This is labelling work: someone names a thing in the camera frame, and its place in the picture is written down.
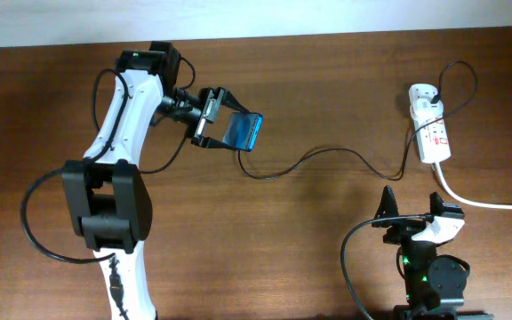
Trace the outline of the blue Galaxy smartphone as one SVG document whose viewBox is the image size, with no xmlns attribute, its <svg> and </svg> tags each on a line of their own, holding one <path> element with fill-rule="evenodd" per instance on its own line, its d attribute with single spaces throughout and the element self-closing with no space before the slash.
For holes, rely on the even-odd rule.
<svg viewBox="0 0 512 320">
<path fill-rule="evenodd" d="M 263 122 L 259 113 L 232 113 L 222 142 L 234 150 L 251 152 Z"/>
</svg>

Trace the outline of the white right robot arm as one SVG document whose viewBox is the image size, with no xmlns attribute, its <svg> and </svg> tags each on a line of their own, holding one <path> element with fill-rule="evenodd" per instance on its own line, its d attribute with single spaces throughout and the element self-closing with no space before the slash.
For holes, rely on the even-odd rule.
<svg viewBox="0 0 512 320">
<path fill-rule="evenodd" d="M 397 319 L 493 319 L 483 311 L 460 312 L 470 265 L 439 254 L 465 225 L 465 213 L 437 192 L 429 196 L 429 212 L 419 218 L 401 215 L 391 187 L 384 187 L 374 215 L 374 228 L 384 228 L 385 244 L 398 247 L 396 264 L 404 280 L 407 303 L 393 309 Z"/>
</svg>

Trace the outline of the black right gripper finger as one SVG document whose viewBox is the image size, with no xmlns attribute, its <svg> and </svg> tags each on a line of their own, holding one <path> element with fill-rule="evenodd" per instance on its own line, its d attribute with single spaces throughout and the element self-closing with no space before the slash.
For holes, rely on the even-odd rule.
<svg viewBox="0 0 512 320">
<path fill-rule="evenodd" d="M 383 218 L 394 218 L 398 216 L 398 207 L 393 189 L 387 185 L 383 188 L 379 207 L 373 217 L 375 221 L 372 223 L 372 227 L 389 228 L 393 221 L 383 220 Z"/>
<path fill-rule="evenodd" d="M 442 197 L 437 192 L 433 192 L 429 195 L 430 200 L 430 210 L 429 213 L 432 216 L 446 217 L 448 215 L 449 209 L 447 204 L 444 202 Z"/>
</svg>

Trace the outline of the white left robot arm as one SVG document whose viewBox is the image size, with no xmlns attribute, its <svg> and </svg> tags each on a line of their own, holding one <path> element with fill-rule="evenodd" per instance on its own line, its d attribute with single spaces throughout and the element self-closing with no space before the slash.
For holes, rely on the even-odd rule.
<svg viewBox="0 0 512 320">
<path fill-rule="evenodd" d="M 100 264 L 114 319 L 158 317 L 144 260 L 153 206 L 140 169 L 154 115 L 183 123 L 198 147 L 233 151 L 252 151 L 263 122 L 225 88 L 193 95 L 177 87 L 183 60 L 166 42 L 123 51 L 110 70 L 116 91 L 96 139 L 62 171 L 73 229 Z"/>
</svg>

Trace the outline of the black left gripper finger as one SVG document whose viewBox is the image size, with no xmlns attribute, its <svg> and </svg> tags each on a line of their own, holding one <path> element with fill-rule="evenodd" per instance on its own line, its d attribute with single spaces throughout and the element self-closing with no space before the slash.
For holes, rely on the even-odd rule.
<svg viewBox="0 0 512 320">
<path fill-rule="evenodd" d="M 191 143 L 200 148 L 214 148 L 214 149 L 228 149 L 234 150 L 235 148 L 221 140 L 216 140 L 211 137 L 192 138 Z"/>
<path fill-rule="evenodd" d="M 221 105 L 231 108 L 242 114 L 249 114 L 250 111 L 244 107 L 230 91 L 219 91 L 218 101 Z"/>
</svg>

